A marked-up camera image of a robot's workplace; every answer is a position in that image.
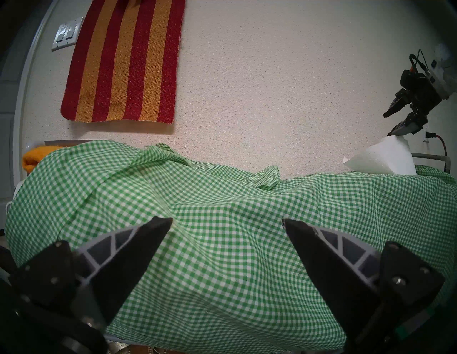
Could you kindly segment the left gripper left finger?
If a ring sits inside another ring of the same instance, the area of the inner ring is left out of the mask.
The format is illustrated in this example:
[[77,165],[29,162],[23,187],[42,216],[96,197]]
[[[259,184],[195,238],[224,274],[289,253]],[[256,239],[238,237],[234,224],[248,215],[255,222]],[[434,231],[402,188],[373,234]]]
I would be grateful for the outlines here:
[[72,250],[57,240],[10,275],[28,316],[49,326],[106,328],[139,283],[173,223],[101,234]]

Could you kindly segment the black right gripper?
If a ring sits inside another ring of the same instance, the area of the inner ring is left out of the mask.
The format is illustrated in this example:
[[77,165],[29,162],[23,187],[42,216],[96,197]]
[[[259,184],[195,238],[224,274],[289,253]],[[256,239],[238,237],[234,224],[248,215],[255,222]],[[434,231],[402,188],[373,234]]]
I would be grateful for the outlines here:
[[383,113],[383,117],[387,118],[399,112],[410,103],[419,112],[410,112],[406,119],[397,124],[387,136],[416,134],[428,123],[427,115],[430,111],[442,101],[442,98],[423,73],[404,70],[400,78],[400,85],[404,89],[400,89],[395,94],[394,100],[388,110]]

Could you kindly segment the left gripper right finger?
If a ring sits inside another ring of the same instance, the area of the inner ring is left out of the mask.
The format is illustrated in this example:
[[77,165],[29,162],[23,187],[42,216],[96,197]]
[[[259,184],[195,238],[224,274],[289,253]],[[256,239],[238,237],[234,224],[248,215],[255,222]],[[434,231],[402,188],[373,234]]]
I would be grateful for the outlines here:
[[380,252],[345,232],[290,218],[283,227],[346,341],[343,352],[398,349],[435,300],[445,277],[395,241]]

